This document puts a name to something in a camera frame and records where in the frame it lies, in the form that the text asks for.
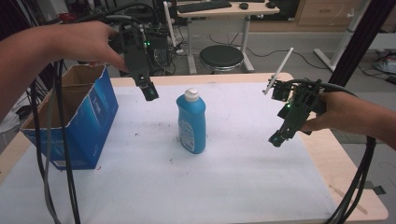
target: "white paper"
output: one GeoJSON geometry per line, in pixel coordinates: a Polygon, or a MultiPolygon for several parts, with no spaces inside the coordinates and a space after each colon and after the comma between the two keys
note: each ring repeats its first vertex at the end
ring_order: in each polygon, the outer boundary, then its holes
{"type": "MultiPolygon", "coordinates": [[[[119,111],[96,169],[74,171],[82,223],[243,223],[323,221],[335,210],[296,136],[282,147],[282,103],[262,83],[158,86],[146,102],[135,87],[115,88],[119,111]],[[194,87],[206,104],[206,148],[178,142],[176,99],[194,87]]],[[[35,148],[0,186],[1,223],[53,223],[35,148]]],[[[73,223],[66,172],[49,171],[58,218],[73,223]]]]}

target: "blue cardboard box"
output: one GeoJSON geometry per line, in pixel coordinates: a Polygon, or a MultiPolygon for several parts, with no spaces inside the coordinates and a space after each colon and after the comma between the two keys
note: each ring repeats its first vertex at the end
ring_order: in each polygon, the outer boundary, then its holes
{"type": "MultiPolygon", "coordinates": [[[[94,169],[119,108],[108,72],[105,66],[75,65],[63,75],[62,86],[66,142],[72,169],[94,169]]],[[[45,156],[51,94],[52,91],[38,108],[41,152],[45,156]]],[[[50,162],[58,170],[64,170],[64,140],[56,101],[52,108],[50,162]]],[[[22,124],[21,131],[36,144],[32,115],[22,124]]]]}

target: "human hand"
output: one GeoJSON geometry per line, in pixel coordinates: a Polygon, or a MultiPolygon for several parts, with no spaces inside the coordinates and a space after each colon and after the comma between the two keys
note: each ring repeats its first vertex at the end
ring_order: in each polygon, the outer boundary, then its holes
{"type": "Polygon", "coordinates": [[[375,126],[373,116],[378,105],[341,91],[322,93],[320,99],[326,103],[326,113],[308,120],[302,127],[303,132],[330,128],[366,135],[375,126]]]}
{"type": "Polygon", "coordinates": [[[53,35],[49,49],[55,57],[52,61],[110,63],[121,71],[128,71],[124,59],[108,45],[108,39],[117,32],[100,21],[56,25],[49,32],[53,35]]]}

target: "blue bottle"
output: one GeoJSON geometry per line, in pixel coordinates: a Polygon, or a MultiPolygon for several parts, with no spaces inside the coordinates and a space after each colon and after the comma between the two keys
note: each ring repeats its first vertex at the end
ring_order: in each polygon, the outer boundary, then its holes
{"type": "Polygon", "coordinates": [[[198,154],[206,141],[205,102],[195,88],[188,89],[176,100],[178,106],[178,134],[181,145],[198,154]]]}

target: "stool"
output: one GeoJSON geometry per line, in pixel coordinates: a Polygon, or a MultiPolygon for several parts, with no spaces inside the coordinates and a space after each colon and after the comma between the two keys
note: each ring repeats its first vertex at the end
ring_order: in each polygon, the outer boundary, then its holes
{"type": "Polygon", "coordinates": [[[214,45],[201,50],[199,59],[203,67],[215,71],[230,71],[244,61],[244,54],[229,45],[214,45]]]}

